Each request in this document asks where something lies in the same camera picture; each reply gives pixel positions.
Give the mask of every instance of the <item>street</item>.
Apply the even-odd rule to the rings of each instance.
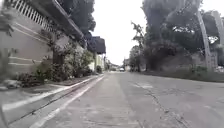
[[[30,128],[224,127],[220,83],[108,73],[88,89]]]

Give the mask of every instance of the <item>road marking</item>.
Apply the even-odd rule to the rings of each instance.
[[[3,111],[10,111],[10,110],[19,108],[19,107],[21,107],[21,106],[24,106],[24,105],[27,105],[27,104],[36,102],[36,101],[38,101],[38,100],[41,100],[42,98],[45,98],[45,97],[50,96],[50,95],[52,95],[52,94],[56,94],[56,93],[62,92],[62,91],[64,91],[64,90],[68,90],[68,89],[70,89],[70,88],[73,88],[73,87],[75,87],[75,86],[78,86],[78,85],[80,85],[80,84],[82,84],[82,83],[85,83],[85,82],[87,82],[87,81],[90,81],[90,80],[93,79],[93,78],[95,78],[95,77],[89,78],[89,79],[87,79],[87,80],[84,80],[84,81],[82,81],[82,82],[79,82],[79,83],[74,84],[74,85],[69,86],[69,87],[62,87],[62,88],[59,88],[59,89],[57,89],[57,90],[53,90],[53,91],[50,91],[50,92],[43,93],[43,94],[41,94],[41,95],[39,95],[39,96],[35,96],[35,97],[32,97],[32,98],[28,98],[28,99],[25,99],[25,100],[22,100],[22,101],[18,101],[18,102],[15,102],[15,103],[4,104],[4,105],[2,106],[2,109],[3,109]]]
[[[103,79],[103,77],[100,77],[96,81],[94,81],[93,83],[89,84],[89,86],[87,88],[80,91],[72,99],[70,99],[66,103],[64,103],[60,108],[57,108],[56,110],[52,111],[49,115],[40,119],[39,121],[37,121],[36,123],[31,125],[29,128],[40,128],[40,127],[42,127],[48,120],[54,118],[58,113],[60,113],[62,110],[64,110],[69,104],[71,104],[74,100],[76,100],[77,98],[82,96],[84,93],[86,93],[90,88],[92,88],[96,83],[98,83],[102,79]]]

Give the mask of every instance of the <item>green tree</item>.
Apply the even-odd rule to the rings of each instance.
[[[134,22],[131,22],[131,24],[133,25],[133,30],[136,31],[135,36],[133,37],[132,40],[135,40],[138,42],[139,47],[142,49],[143,45],[144,45],[144,32],[143,32],[143,27],[139,24],[136,24]]]
[[[140,47],[138,45],[132,47],[129,59],[131,70],[140,72],[141,54],[140,54]]]

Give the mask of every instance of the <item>car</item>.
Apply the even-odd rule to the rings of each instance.
[[[124,68],[120,68],[119,70],[120,70],[120,72],[124,72],[125,71]]]

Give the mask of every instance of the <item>building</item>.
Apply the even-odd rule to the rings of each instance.
[[[44,32],[54,32],[53,24],[62,28],[63,35],[56,44],[63,47],[69,41],[80,40],[78,48],[86,48],[87,41],[76,24],[60,6],[57,0],[35,0],[27,3],[25,0],[13,0],[10,10],[13,16],[12,36],[1,32],[0,50],[16,49],[17,53],[10,56],[13,72],[29,72],[34,64],[41,63],[45,56],[52,56]]]

